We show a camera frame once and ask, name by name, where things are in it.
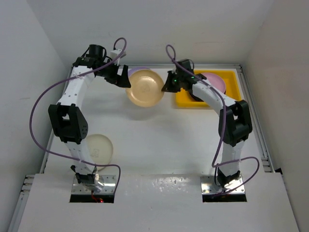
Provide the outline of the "purple plate back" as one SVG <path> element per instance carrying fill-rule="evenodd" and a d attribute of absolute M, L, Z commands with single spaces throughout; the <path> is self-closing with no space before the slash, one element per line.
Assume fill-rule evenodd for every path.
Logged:
<path fill-rule="evenodd" d="M 131 75 L 133 75 L 134 73 L 136 73 L 137 71 L 140 71 L 140 70 L 150 70 L 150 68 L 147 68 L 147 67 L 132 68 L 132 69 L 128 70 L 128 77 L 130 77 Z"/>

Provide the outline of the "orange plate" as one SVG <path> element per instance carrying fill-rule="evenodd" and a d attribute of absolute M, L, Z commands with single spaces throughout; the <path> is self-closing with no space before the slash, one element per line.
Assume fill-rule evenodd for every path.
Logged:
<path fill-rule="evenodd" d="M 164 81 L 153 70 L 140 70 L 129 77 L 131 88 L 126 88 L 127 97 L 140 107 L 153 107 L 164 96 L 161 91 Z"/>

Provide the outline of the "grey rimmed plate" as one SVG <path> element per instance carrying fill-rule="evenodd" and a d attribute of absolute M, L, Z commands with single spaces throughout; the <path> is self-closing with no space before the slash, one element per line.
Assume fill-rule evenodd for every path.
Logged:
<path fill-rule="evenodd" d="M 195 102 L 204 102 L 202 99 L 196 97 L 196 96 L 193 94 L 192 91 L 189 91 L 189 94 L 190 94 L 191 98 L 193 99 L 193 101 L 195 101 Z"/>

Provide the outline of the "pink plate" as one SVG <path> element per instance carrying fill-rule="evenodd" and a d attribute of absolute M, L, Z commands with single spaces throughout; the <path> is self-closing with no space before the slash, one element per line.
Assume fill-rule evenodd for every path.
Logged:
<path fill-rule="evenodd" d="M 226 93 L 226 84 L 220 76 L 210 72 L 202 72 L 197 75 L 207 83 L 207 86 L 213 86 L 220 92 Z"/>

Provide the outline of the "cream plate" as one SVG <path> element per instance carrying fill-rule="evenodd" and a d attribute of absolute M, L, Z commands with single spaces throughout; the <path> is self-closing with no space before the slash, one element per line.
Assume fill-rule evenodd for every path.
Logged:
<path fill-rule="evenodd" d="M 111 140 L 102 134 L 91 134 L 86 137 L 92 163 L 109 164 L 113 156 L 113 145 Z"/>

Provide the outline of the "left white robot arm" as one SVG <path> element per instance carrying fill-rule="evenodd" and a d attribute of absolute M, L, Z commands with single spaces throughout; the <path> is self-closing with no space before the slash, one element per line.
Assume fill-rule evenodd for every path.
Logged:
<path fill-rule="evenodd" d="M 119 61 L 124 55 L 124 50 L 115 48 L 107 57 L 104 47 L 91 44 L 88 54 L 78 57 L 73 63 L 71 80 L 63 96 L 48 108 L 55 136 L 67 146 L 74 159 L 71 169 L 75 172 L 77 182 L 92 192 L 100 192 L 104 181 L 90 156 L 86 142 L 88 123 L 81 107 L 87 89 L 97 76 L 118 87 L 131 87 L 128 66 L 123 66 L 122 73 L 118 74 Z"/>

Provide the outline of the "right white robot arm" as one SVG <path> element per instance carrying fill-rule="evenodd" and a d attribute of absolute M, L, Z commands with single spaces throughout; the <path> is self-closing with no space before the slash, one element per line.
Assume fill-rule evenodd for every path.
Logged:
<path fill-rule="evenodd" d="M 182 88 L 203 100 L 219 116 L 220 140 L 212 167 L 217 168 L 217 181 L 224 187 L 240 176 L 241 152 L 253 130 L 248 103 L 225 95 L 200 73 L 168 71 L 162 91 L 177 93 Z"/>

